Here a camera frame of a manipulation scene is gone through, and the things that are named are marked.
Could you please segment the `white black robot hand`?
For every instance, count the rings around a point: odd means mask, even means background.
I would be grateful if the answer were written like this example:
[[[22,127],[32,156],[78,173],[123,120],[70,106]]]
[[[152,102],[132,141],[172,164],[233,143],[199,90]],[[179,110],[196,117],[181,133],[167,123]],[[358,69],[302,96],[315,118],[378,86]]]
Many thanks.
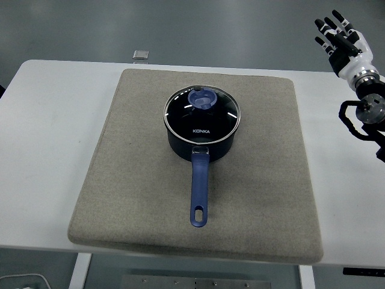
[[[333,10],[332,15],[338,23],[328,17],[315,20],[323,36],[315,37],[315,41],[328,55],[333,72],[346,81],[352,81],[364,71],[375,72],[377,69],[372,65],[373,53],[363,34],[337,10]]]

